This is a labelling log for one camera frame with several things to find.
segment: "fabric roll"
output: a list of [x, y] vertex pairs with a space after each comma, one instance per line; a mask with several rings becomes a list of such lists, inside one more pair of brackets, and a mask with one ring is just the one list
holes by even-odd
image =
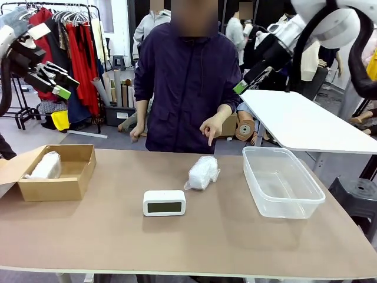
[[108, 96], [108, 99], [110, 100], [110, 102], [113, 101], [113, 97], [111, 96], [111, 80], [110, 80], [110, 77], [108, 76], [108, 73], [104, 73], [102, 75], [102, 78], [104, 79], [104, 84], [105, 84], [105, 90], [106, 90], [106, 93], [107, 93], [107, 96]]
[[135, 97], [135, 88], [133, 85], [128, 86], [128, 106], [129, 108], [134, 108], [134, 97]]
[[115, 95], [117, 96], [117, 107], [122, 107], [122, 86], [120, 81], [120, 70], [114, 70]]
[[100, 78], [94, 78], [92, 81], [92, 84], [96, 87], [98, 93], [100, 94], [102, 101], [106, 106], [110, 106], [110, 100], [108, 99], [107, 93], [105, 91], [105, 87], [102, 84]]

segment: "yellow bag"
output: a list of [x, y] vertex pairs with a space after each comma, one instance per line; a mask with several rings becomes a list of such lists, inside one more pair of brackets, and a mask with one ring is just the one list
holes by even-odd
[[366, 72], [372, 80], [377, 81], [377, 50], [375, 51], [375, 55], [373, 55]]
[[51, 114], [51, 118], [55, 127], [59, 131], [63, 131], [70, 127], [70, 123], [68, 121], [68, 110], [53, 112]]

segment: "plastic wrapped item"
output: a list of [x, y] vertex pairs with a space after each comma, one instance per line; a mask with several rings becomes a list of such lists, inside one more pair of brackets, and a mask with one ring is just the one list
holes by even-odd
[[184, 189], [205, 190], [211, 181], [216, 182], [219, 174], [220, 169], [217, 167], [216, 158], [202, 156], [190, 169]]
[[26, 179], [57, 179], [61, 175], [60, 155], [57, 152], [45, 154], [37, 164], [31, 175], [25, 175]]

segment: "red dress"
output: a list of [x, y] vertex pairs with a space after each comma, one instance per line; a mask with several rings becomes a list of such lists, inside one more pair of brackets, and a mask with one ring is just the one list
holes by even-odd
[[83, 105], [89, 108], [92, 115], [99, 114], [97, 89], [91, 82], [97, 77], [97, 65], [95, 61], [93, 43], [89, 27], [79, 25], [74, 27], [67, 24], [68, 38], [72, 59], [74, 77], [80, 82], [77, 94]]

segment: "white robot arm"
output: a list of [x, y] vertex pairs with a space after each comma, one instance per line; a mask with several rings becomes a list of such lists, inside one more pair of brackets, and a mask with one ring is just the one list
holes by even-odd
[[361, 97], [377, 99], [377, 83], [368, 77], [362, 64], [361, 53], [371, 37], [373, 22], [377, 23], [375, 0], [291, 0], [297, 15], [284, 24], [273, 24], [267, 32], [254, 26], [252, 35], [260, 44], [259, 58], [244, 80], [234, 88], [242, 93], [260, 80], [261, 73], [272, 67], [279, 71], [293, 58], [288, 90], [294, 90], [301, 81], [302, 52], [315, 40], [326, 48], [334, 49], [356, 41], [349, 56], [353, 85]]

